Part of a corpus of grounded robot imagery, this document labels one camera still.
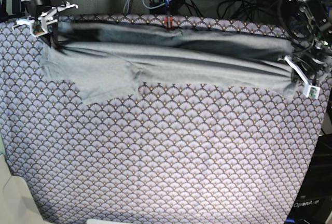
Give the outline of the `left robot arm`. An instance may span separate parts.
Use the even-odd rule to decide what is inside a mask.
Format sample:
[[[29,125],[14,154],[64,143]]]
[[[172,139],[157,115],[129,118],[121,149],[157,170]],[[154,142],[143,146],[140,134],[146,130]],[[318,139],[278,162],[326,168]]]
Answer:
[[[320,83],[331,72],[331,19],[329,9],[324,4],[328,0],[279,0],[277,16],[282,27],[296,43],[292,55],[286,55],[284,61],[293,69],[303,82],[305,97],[317,99]],[[294,12],[303,21],[305,33],[295,31],[282,13],[283,3],[295,3]]]

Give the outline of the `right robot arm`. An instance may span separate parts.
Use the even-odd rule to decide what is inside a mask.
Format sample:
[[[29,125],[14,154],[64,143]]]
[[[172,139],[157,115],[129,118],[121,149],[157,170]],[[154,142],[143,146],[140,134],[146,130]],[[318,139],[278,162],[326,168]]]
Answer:
[[[78,8],[64,0],[20,0],[29,13],[27,18],[18,18],[12,29],[27,26],[33,37],[39,38],[49,47],[59,47],[58,14],[72,8]]]

